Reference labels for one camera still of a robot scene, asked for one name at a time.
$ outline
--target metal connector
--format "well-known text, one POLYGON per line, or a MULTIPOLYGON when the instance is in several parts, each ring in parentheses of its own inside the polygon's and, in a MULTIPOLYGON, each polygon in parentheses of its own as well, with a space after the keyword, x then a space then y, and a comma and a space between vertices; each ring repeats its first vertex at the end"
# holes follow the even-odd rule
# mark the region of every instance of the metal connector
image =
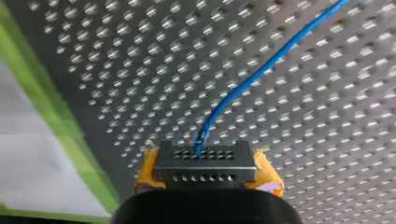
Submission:
POLYGON ((234 189, 254 181, 256 165, 248 142, 213 146, 197 157, 191 147, 161 142, 154 178, 168 189, 234 189))

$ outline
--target green trim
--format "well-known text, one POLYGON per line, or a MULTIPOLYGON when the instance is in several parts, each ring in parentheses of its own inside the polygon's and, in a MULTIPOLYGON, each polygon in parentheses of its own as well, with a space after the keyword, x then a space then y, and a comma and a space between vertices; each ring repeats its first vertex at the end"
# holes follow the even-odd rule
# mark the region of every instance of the green trim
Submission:
POLYGON ((87 146, 66 103, 46 69, 23 37, 5 4, 0 3, 0 59, 4 60, 38 113, 58 137, 64 151, 107 212, 114 212, 119 196, 87 146))
POLYGON ((60 219, 60 220, 71 220, 78 222, 91 222, 91 223, 109 223, 109 217, 91 217, 83 215, 73 215, 64 213, 48 213, 48 212, 36 212, 26 211, 17 209, 7 209, 0 205, 0 216, 11 216, 11 217, 38 217, 46 219, 60 219))

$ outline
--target perforated panel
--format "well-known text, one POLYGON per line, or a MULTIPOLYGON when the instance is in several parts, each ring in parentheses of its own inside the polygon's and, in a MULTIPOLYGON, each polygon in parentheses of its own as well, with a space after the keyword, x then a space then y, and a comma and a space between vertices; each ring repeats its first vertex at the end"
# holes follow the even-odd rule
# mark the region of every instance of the perforated panel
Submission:
MULTIPOLYGON (((211 109, 329 1, 6 1, 122 199, 142 150, 211 109)), ((395 223, 395 13, 352 3, 217 121, 285 178, 306 223, 395 223)))

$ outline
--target white surface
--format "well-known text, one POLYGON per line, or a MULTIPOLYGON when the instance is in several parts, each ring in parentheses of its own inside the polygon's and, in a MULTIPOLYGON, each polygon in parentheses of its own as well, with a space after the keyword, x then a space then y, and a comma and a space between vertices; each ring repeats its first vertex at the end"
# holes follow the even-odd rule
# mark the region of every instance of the white surface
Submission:
POLYGON ((10 209, 110 216, 3 63, 0 63, 0 204, 10 209))

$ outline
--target blue wire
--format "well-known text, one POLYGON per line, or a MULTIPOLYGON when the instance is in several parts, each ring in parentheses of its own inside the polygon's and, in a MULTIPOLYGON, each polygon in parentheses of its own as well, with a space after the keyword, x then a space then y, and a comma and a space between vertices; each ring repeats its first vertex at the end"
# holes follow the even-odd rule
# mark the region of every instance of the blue wire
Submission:
POLYGON ((266 62, 259 70, 256 71, 253 75, 248 77, 245 81, 243 81, 236 89, 231 91, 218 106, 212 111, 209 115, 203 126, 201 127, 198 135, 195 139, 194 144, 194 152, 195 155, 199 156, 201 151, 206 148, 206 142, 209 138, 209 129, 213 125, 213 122, 216 118, 222 113, 222 111, 231 103, 237 96, 239 96, 244 90, 250 87, 250 85, 265 75, 265 72, 276 65, 277 60, 285 56, 289 52, 289 50, 302 39, 305 38, 312 30, 314 30, 317 26, 321 25, 327 19, 329 19, 333 14, 335 14, 338 10, 343 8, 350 0, 339 0, 334 3, 331 7, 329 7, 323 14, 309 22, 301 31, 299 31, 285 46, 283 46, 268 62, 266 62))

